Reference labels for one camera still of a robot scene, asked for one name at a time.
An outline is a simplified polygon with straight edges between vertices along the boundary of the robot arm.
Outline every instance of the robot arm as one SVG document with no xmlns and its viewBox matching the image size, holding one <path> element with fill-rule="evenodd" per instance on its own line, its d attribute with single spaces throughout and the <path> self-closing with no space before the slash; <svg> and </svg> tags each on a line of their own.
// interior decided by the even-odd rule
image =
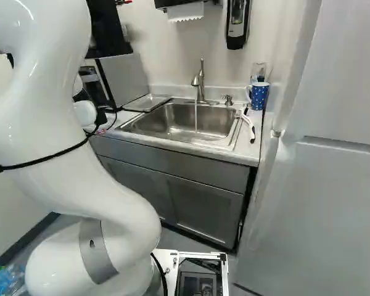
<svg viewBox="0 0 370 296">
<path fill-rule="evenodd" d="M 45 157 L 84 139 L 71 98 L 90 34 L 84 0 L 0 0 L 0 50 L 14 57 L 13 80 L 0 97 L 1 165 Z M 85 241 L 108 258 L 121 285 L 116 295 L 145 292 L 159 218 L 108 175 L 89 144 L 6 174 L 52 211 L 101 220 L 64 229 L 36 248 L 26 270 L 31 295 L 87 295 L 101 284 Z M 88 229 L 95 229 L 96 241 L 87 240 Z"/>
</svg>

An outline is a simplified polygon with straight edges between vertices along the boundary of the faucet handle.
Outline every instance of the faucet handle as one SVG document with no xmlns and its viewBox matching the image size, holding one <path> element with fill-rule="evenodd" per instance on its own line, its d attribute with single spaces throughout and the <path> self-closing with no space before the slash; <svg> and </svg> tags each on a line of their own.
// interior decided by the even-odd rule
<svg viewBox="0 0 370 296">
<path fill-rule="evenodd" d="M 196 76 L 192 79 L 191 86 L 200 86 L 199 74 L 196 74 Z"/>
<path fill-rule="evenodd" d="M 232 95 L 230 95 L 230 94 L 225 94 L 224 96 L 223 96 L 223 99 L 224 100 L 226 100 L 226 102 L 224 103 L 226 106 L 233 106 L 233 102 L 232 102 L 232 100 L 233 100 L 233 96 Z"/>
</svg>

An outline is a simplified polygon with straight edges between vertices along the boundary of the sink countertop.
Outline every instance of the sink countertop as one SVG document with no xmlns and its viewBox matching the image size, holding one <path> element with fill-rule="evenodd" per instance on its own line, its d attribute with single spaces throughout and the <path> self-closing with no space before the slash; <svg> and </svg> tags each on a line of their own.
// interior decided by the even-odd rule
<svg viewBox="0 0 370 296">
<path fill-rule="evenodd" d="M 217 160 L 223 160 L 231 163 L 238 163 L 241 165 L 248 165 L 250 167 L 259 166 L 262 111 L 254 111 L 250 109 L 248 111 L 248 117 L 251 119 L 252 123 L 255 126 L 255 142 L 253 144 L 250 143 L 249 126 L 243 120 L 241 120 L 239 123 L 241 124 L 239 135 L 233 150 L 205 147 L 197 144 L 155 138 L 152 136 L 134 134 L 115 129 L 128 122 L 132 118 L 138 116 L 139 114 L 139 112 L 130 112 L 126 110 L 119 111 L 117 113 L 118 118 L 115 124 L 110 130 L 104 132 L 104 128 L 109 127 L 112 124 L 113 119 L 115 118 L 114 114 L 107 113 L 108 122 L 100 127 L 99 131 L 102 131 L 100 136 L 162 148 L 166 150 L 208 157 Z"/>
</svg>

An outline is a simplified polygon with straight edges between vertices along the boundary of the white refrigerator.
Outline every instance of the white refrigerator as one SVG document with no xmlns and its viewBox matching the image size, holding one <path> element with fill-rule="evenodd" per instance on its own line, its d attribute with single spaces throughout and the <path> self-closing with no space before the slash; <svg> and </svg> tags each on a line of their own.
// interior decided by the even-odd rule
<svg viewBox="0 0 370 296">
<path fill-rule="evenodd" d="M 263 296 L 370 296 L 370 0 L 298 4 L 234 282 Z"/>
</svg>

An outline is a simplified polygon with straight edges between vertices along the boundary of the stainless steel sink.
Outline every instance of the stainless steel sink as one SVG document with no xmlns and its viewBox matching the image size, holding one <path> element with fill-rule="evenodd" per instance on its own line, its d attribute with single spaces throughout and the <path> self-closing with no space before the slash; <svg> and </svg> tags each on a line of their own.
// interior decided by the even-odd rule
<svg viewBox="0 0 370 296">
<path fill-rule="evenodd" d="M 203 104 L 195 107 L 193 101 L 173 99 L 151 113 L 140 114 L 118 129 L 172 141 L 232 149 L 235 144 L 232 143 L 233 136 L 236 132 L 238 134 L 239 128 L 235 113 L 234 107 Z"/>
</svg>

